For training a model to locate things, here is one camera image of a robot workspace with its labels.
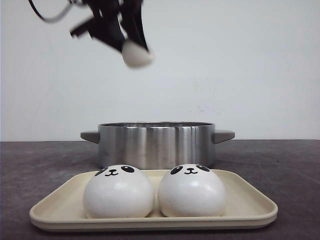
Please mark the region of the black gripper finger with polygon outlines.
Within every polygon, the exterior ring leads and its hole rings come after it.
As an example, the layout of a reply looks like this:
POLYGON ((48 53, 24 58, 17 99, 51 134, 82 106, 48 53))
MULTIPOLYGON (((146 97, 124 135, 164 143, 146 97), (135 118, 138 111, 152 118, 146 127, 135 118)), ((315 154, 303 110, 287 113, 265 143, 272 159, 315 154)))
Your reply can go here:
POLYGON ((122 33, 117 14, 113 16, 94 16, 91 37, 120 53, 126 40, 122 33))
POLYGON ((122 14, 121 26, 131 41, 143 47, 147 52, 149 51, 140 13, 122 14))

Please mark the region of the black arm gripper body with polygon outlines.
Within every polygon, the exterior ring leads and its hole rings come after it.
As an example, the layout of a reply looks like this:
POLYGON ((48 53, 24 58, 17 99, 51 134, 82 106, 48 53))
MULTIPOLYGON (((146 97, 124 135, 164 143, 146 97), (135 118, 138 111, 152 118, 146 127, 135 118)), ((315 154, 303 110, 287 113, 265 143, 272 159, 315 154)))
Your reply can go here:
POLYGON ((121 27, 132 39, 143 39, 142 1, 85 0, 93 16, 70 31, 72 37, 88 32, 91 36, 108 39, 124 39, 121 27))

